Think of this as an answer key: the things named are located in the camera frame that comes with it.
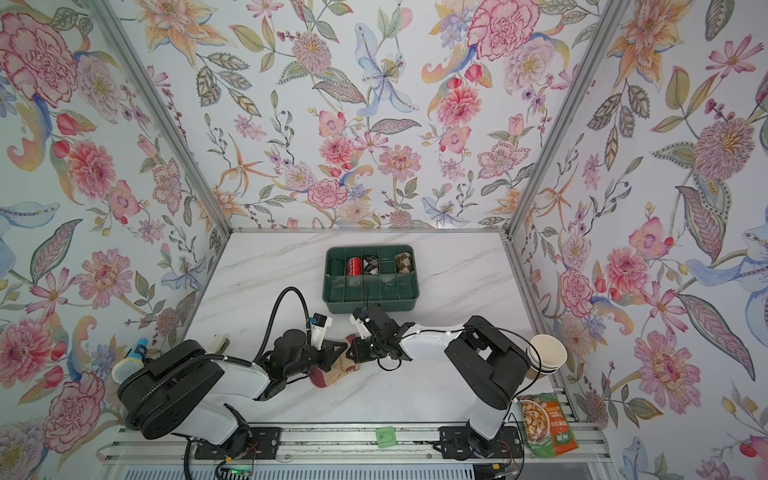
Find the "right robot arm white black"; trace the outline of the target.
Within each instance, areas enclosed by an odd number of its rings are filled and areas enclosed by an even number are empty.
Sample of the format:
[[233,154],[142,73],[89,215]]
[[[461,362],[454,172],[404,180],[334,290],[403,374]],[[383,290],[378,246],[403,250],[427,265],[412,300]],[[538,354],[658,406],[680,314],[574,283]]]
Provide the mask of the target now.
[[413,322],[400,325],[378,304],[355,309],[350,322],[359,335],[347,357],[356,364],[383,359],[450,363],[476,396],[468,438],[484,449],[497,441],[531,368],[526,351],[506,332],[478,315],[443,329]]

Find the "striped tan maroon purple sock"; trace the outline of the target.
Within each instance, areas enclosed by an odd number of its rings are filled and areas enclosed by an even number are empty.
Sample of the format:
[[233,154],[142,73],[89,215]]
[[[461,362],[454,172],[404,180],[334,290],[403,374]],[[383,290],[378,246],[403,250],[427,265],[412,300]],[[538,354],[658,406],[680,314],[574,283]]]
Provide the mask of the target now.
[[344,351],[331,365],[329,371],[324,371],[320,368],[314,368],[309,375],[309,380],[317,388],[326,388],[335,383],[338,383],[348,375],[359,370],[360,366],[356,364],[352,359],[347,357],[347,352],[353,344],[355,335],[348,335],[344,342]]

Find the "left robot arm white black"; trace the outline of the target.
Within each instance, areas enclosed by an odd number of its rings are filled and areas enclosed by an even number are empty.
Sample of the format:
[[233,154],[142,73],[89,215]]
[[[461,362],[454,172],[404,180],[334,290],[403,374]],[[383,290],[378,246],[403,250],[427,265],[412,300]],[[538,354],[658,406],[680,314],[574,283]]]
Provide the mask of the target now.
[[118,388],[125,425],[147,440],[182,436],[239,454],[253,444],[248,421],[234,399],[265,402],[314,370],[328,372],[349,348],[324,340],[319,347],[291,329],[272,351],[250,361],[208,353],[185,340],[132,374]]

